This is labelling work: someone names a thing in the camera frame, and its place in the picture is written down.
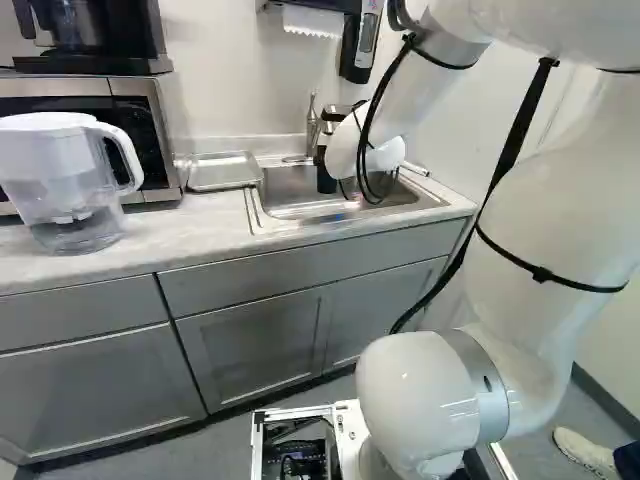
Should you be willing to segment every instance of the sneaker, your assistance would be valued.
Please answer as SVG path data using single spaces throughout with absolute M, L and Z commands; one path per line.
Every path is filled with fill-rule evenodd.
M 571 461 L 582 465 L 602 480 L 620 480 L 613 462 L 613 450 L 590 442 L 582 435 L 564 427 L 553 431 L 553 441 Z

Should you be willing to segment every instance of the pitcher handle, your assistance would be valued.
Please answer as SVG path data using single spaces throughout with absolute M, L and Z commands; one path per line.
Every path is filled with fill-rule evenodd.
M 128 195 L 138 190 L 142 186 L 142 182 L 144 182 L 144 172 L 129 135 L 121 128 L 103 122 L 87 125 L 87 128 L 95 130 L 102 136 L 112 140 L 120 150 L 120 154 L 124 159 L 124 166 L 129 174 L 129 183 L 118 188 L 118 195 Z

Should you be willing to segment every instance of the robotic arm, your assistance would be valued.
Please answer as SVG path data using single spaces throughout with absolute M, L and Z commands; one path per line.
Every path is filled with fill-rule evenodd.
M 369 143 L 384 152 L 371 170 L 400 164 L 399 136 L 492 39 L 613 73 L 583 118 L 491 195 L 461 272 L 465 326 L 385 337 L 361 356 L 365 480 L 387 463 L 405 480 L 446 478 L 464 450 L 542 427 L 566 390 L 579 334 L 640 259 L 640 3 L 440 0 L 420 24 L 427 58 L 407 54 L 370 119 Z M 331 138 L 334 178 L 354 174 L 368 108 Z

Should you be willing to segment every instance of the countertop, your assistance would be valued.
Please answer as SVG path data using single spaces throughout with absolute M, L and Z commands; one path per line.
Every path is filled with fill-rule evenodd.
M 51 256 L 23 225 L 0 226 L 0 295 L 26 293 L 230 260 L 472 215 L 475 203 L 405 171 L 450 206 L 310 226 L 294 232 L 251 233 L 244 192 L 187 194 L 178 207 L 127 214 L 127 235 L 99 252 Z

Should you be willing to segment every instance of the gray floor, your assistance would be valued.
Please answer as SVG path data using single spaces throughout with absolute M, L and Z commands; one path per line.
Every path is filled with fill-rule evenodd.
M 274 406 L 300 407 L 355 398 L 352 377 L 343 377 Z M 573 427 L 611 447 L 628 442 L 624 432 L 580 389 L 572 386 L 556 423 Z M 550 441 L 553 425 L 503 447 L 521 480 L 592 479 Z M 192 434 L 118 456 L 41 474 L 39 480 L 248 480 L 249 414 Z

